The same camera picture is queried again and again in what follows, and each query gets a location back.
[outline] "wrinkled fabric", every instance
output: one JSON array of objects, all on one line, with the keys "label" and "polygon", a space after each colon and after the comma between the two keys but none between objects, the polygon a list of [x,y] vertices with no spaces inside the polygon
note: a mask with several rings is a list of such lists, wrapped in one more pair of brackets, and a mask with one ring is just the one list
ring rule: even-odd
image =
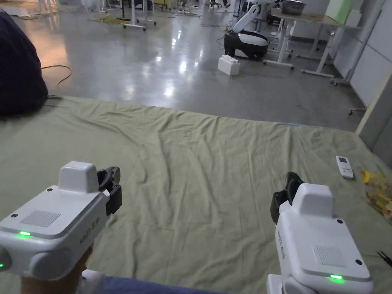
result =
[{"label": "wrinkled fabric", "polygon": [[[328,185],[375,281],[389,294],[392,227],[367,204],[360,170],[385,168],[354,133],[82,98],[47,100],[0,123],[0,218],[58,182],[69,161],[121,168],[123,205],[89,268],[108,276],[223,293],[265,293],[279,274],[270,216],[288,171]],[[356,177],[341,177],[335,156]],[[17,293],[2,273],[0,292]]]}]

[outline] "snack package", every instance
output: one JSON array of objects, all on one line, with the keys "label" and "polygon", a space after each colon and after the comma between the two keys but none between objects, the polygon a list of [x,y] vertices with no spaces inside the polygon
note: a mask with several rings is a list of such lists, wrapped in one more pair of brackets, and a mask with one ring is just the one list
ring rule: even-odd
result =
[{"label": "snack package", "polygon": [[371,205],[392,224],[392,181],[381,173],[362,171],[366,197]]}]

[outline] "green led light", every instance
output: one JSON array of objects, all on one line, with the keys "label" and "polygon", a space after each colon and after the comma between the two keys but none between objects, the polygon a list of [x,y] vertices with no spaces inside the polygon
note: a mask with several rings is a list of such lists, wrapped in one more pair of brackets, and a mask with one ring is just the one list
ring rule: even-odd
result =
[{"label": "green led light", "polygon": [[345,283],[342,276],[331,275],[329,279],[331,280],[331,282],[334,282],[337,284],[344,284]]}]

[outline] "human hand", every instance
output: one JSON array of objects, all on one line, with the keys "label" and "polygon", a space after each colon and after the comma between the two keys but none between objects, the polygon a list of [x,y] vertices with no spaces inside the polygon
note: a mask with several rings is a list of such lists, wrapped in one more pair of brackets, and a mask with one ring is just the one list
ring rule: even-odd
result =
[{"label": "human hand", "polygon": [[82,272],[87,268],[86,263],[93,247],[88,250],[76,263],[72,271],[56,281],[40,281],[34,278],[21,278],[20,293],[21,294],[74,294],[78,288]]}]

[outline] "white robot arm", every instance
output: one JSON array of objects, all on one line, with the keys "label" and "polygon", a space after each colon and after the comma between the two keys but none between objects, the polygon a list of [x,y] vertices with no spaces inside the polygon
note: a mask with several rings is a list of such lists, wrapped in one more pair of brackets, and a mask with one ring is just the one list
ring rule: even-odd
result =
[{"label": "white robot arm", "polygon": [[271,3],[271,0],[259,0],[257,3],[254,3],[249,11],[234,25],[233,31],[235,33],[242,32],[242,30],[264,10],[265,5],[268,5],[269,3]]},{"label": "white robot arm", "polygon": [[333,207],[327,186],[288,173],[286,189],[271,205],[281,275],[268,276],[268,294],[373,293],[365,262]]},{"label": "white robot arm", "polygon": [[57,280],[73,269],[122,205],[120,169],[97,172],[70,162],[58,186],[24,204],[0,222],[0,272]]}]

